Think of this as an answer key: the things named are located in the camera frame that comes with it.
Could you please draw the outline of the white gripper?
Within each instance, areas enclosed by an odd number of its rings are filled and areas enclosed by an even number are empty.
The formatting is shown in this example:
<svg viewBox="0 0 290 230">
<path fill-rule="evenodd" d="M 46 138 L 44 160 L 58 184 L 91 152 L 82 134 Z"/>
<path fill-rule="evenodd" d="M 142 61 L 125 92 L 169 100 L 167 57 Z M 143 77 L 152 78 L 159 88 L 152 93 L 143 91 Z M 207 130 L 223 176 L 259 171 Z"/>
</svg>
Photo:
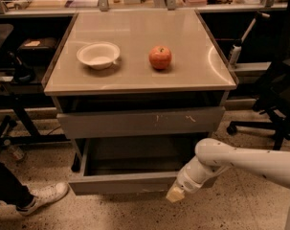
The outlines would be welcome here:
<svg viewBox="0 0 290 230">
<path fill-rule="evenodd" d="M 176 184 L 173 184 L 167 192 L 166 199 L 171 203 L 185 198 L 185 193 L 193 194 L 202 188 L 203 184 L 196 182 L 188 175 L 187 168 L 184 167 L 178 172 Z"/>
</svg>

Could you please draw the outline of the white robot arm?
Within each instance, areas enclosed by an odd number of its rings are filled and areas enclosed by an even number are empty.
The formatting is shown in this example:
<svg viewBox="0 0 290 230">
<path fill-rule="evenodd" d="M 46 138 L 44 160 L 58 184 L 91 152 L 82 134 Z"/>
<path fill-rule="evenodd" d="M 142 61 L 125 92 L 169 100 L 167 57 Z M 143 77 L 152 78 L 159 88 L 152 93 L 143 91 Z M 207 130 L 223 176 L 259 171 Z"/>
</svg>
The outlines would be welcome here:
<svg viewBox="0 0 290 230">
<path fill-rule="evenodd" d="M 231 167 L 290 189 L 290 151 L 242 149 L 205 138 L 196 144 L 194 152 L 194 157 L 178 172 L 168 190 L 168 201 L 176 202 L 186 194 L 194 194 L 207 181 Z M 290 230 L 290 207 L 284 230 Z"/>
</svg>

